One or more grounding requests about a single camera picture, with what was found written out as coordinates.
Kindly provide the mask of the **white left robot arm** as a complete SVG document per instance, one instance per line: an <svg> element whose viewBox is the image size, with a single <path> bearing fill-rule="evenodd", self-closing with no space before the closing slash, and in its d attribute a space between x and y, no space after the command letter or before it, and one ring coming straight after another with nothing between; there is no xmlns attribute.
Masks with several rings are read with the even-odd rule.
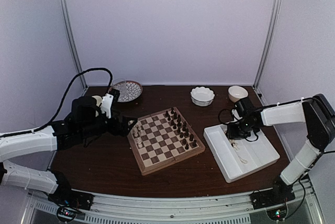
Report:
<svg viewBox="0 0 335 224"><path fill-rule="evenodd" d="M71 112L64 120L52 120L40 128L1 135L1 184L34 189L55 196L64 205L72 204L75 193L62 173L16 166L9 159L37 152L67 150L79 144L88 147L89 138L99 138L107 132L127 136L138 120L113 110L114 102L111 94L83 96L72 102Z"/></svg>

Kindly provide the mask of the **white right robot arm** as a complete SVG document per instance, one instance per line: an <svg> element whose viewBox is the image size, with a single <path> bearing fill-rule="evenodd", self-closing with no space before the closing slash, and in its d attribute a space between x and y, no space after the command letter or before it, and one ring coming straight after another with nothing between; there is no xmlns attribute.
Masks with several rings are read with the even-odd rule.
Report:
<svg viewBox="0 0 335 224"><path fill-rule="evenodd" d="M324 94L285 103L255 107L249 98L236 102L239 119L226 123L229 139L248 140L252 133L273 126L285 140L298 138L301 148L283 169L268 198L279 204L288 196L288 188L311 169L334 140L334 109Z"/></svg>

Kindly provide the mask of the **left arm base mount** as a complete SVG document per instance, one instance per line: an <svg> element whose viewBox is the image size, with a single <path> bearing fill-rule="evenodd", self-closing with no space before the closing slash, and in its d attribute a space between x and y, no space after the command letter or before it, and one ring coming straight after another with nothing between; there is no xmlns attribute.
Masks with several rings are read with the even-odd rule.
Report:
<svg viewBox="0 0 335 224"><path fill-rule="evenodd" d="M48 194L48 200L58 206L72 209L76 214L81 210L90 210L94 195L85 192L79 192L72 189L65 175L58 171L51 171L55 176L57 188L53 194Z"/></svg>

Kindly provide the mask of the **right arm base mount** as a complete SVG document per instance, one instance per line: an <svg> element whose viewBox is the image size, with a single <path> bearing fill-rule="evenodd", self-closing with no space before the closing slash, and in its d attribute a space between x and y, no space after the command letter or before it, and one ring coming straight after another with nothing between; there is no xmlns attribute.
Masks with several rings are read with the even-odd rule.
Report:
<svg viewBox="0 0 335 224"><path fill-rule="evenodd" d="M254 190L250 194L253 209L256 210L272 207L266 211L267 216L273 221L284 222L293 216L304 203L306 198L306 189L302 184L302 178L305 176L306 174L301 175L292 185L286 185L281 181L280 177L277 177L274 180L272 188L264 191ZM298 182L303 189L303 198L295 210L289 213L287 203L296 198L293 192L293 185L296 182Z"/></svg>

